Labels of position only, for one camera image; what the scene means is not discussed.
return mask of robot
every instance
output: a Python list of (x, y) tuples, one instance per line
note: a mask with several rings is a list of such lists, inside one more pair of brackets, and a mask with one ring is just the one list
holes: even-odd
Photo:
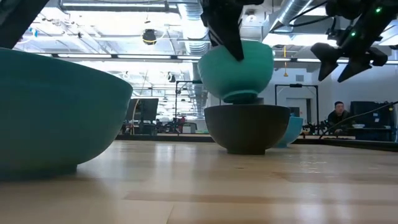
[[(244, 5), (262, 4), (262, 0), (202, 0), (202, 21), (210, 30), (213, 47), (224, 45), (237, 61), (244, 59), (239, 36), (240, 15)], [(341, 16), (352, 21), (345, 30), (330, 29), (329, 39), (337, 41), (337, 48), (317, 43), (311, 51), (321, 60), (319, 81), (324, 80), (337, 66), (340, 57), (349, 63), (338, 81), (343, 82), (373, 66), (383, 66), (387, 55), (375, 47), (375, 41), (392, 20), (397, 19), (396, 0), (327, 0), (329, 17)]]

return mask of white wall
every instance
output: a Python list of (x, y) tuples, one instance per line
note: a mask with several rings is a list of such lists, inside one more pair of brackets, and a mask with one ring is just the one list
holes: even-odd
[[(346, 65), (339, 65), (322, 82), (315, 82), (320, 90), (320, 117), (324, 118), (334, 108), (334, 102), (342, 101), (349, 110), (351, 101), (396, 101), (398, 100), (398, 70), (395, 65), (373, 67), (343, 83), (337, 79)], [(319, 70), (313, 74), (317, 80)]]
[[(268, 84), (267, 88), (259, 94), (259, 97), (264, 98), (264, 104), (274, 105), (275, 104), (275, 84), (294, 84), (296, 82), (296, 75), (304, 75), (304, 82), (300, 82), (303, 85), (312, 84), (312, 74), (307, 73), (305, 68), (288, 68), (288, 77), (284, 77), (285, 70), (280, 69), (274, 72), (272, 80)], [(277, 87), (277, 104), (280, 106), (288, 106), (287, 99), (311, 99), (311, 117), (312, 122), (317, 121), (317, 107), (316, 107), (316, 95), (315, 89), (312, 87), (303, 88), (289, 88), (284, 86)]]

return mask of man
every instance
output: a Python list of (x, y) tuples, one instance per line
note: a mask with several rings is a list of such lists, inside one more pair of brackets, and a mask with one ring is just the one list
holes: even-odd
[[(349, 112), (344, 109), (344, 103), (341, 101), (337, 101), (335, 103), (335, 110), (332, 111), (328, 116), (328, 124), (330, 126), (333, 126), (349, 117), (350, 117)], [(339, 124), (337, 127), (330, 130), (330, 132), (333, 134), (343, 134), (346, 131), (346, 128), (348, 128), (348, 126), (351, 126), (352, 124), (353, 120), (345, 121)]]
[(162, 122), (160, 122), (160, 120), (159, 119), (156, 119), (156, 129), (160, 129), (161, 127), (162, 127)]

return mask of table surface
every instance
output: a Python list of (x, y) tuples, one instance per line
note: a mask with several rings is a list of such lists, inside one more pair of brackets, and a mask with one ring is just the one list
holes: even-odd
[(375, 130), (375, 131), (392, 131), (391, 128), (347, 128), (349, 130)]
[(2, 183), (0, 223), (398, 223), (398, 154), (115, 141), (76, 175)]
[[(175, 134), (175, 133), (158, 133), (157, 134), (158, 136), (178, 136), (178, 134)], [(181, 137), (211, 137), (209, 134), (199, 134), (199, 133), (197, 133), (197, 134), (180, 134), (179, 136), (181, 136)], [(298, 139), (303, 139), (304, 138), (304, 136), (299, 136), (298, 137)], [(306, 135), (305, 136), (305, 138), (306, 139), (319, 139), (319, 136), (314, 136), (314, 135)], [(330, 139), (330, 138), (332, 138), (332, 139), (335, 139), (335, 138), (339, 138), (339, 139), (352, 139), (352, 140), (355, 140), (355, 136), (338, 136), (338, 137), (336, 137), (336, 136), (329, 136), (329, 135), (326, 135), (326, 136), (323, 136), (322, 137), (322, 139)]]

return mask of ceiling light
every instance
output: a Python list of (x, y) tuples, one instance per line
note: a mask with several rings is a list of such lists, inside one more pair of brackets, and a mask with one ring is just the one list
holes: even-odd
[(315, 58), (298, 58), (297, 62), (321, 62), (319, 59)]
[(325, 7), (318, 7), (316, 9), (312, 9), (311, 11), (305, 14), (306, 16), (327, 16)]
[(177, 56), (178, 59), (181, 60), (199, 60), (201, 56), (189, 56), (189, 55), (184, 55), (184, 56)]
[(37, 54), (37, 55), (46, 56), (46, 57), (52, 57), (52, 54)]
[(104, 54), (58, 54), (59, 57), (70, 57), (70, 58), (111, 58), (112, 55)]
[(171, 59), (166, 55), (118, 55), (118, 58), (134, 58), (134, 59)]
[(348, 59), (339, 59), (337, 60), (337, 63), (348, 63), (349, 60)]
[(386, 65), (398, 65), (398, 60), (387, 61)]
[(335, 40), (328, 40), (326, 34), (299, 34), (295, 35), (292, 39), (291, 44), (296, 46), (312, 46), (316, 43), (329, 44), (330, 46), (336, 47)]
[(398, 35), (392, 36), (390, 39), (387, 39), (387, 40), (381, 42), (379, 45), (383, 45), (383, 46), (398, 45)]
[(275, 62), (289, 62), (290, 58), (274, 58)]
[(283, 34), (268, 34), (266, 38), (262, 41), (263, 44), (268, 44), (270, 46), (275, 45), (289, 45), (292, 39), (288, 35)]

